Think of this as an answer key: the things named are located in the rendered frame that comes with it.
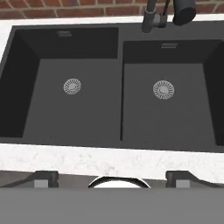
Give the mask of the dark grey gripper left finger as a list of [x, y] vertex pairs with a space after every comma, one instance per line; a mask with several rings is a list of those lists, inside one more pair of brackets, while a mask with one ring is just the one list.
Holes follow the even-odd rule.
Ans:
[[59, 173], [57, 171], [35, 171], [25, 179], [21, 179], [2, 188], [32, 187], [32, 188], [58, 188]]

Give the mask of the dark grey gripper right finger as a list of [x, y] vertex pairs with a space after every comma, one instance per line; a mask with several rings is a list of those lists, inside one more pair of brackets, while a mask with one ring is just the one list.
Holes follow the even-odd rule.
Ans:
[[167, 188], [211, 187], [224, 188], [224, 185], [211, 183], [197, 178], [189, 171], [167, 171], [165, 173]]

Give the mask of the white round thing black rim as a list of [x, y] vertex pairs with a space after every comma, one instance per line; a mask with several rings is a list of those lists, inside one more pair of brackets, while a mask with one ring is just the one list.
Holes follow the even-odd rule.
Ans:
[[150, 188], [150, 186], [139, 178], [106, 177], [94, 179], [89, 188]]

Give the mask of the dark grey double sink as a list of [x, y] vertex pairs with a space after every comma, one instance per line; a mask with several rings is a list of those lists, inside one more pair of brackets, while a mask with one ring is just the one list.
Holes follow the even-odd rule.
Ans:
[[224, 153], [224, 21], [13, 26], [0, 144]]

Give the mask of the dark grey tap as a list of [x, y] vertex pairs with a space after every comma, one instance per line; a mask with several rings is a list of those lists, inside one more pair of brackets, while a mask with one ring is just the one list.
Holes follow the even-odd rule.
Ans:
[[157, 0], [147, 0], [142, 22], [143, 33], [150, 33], [153, 28], [166, 27], [170, 1], [173, 1], [174, 9], [172, 22], [176, 26], [186, 25], [193, 21], [197, 14], [195, 0], [165, 0], [164, 9], [161, 13], [156, 13]]

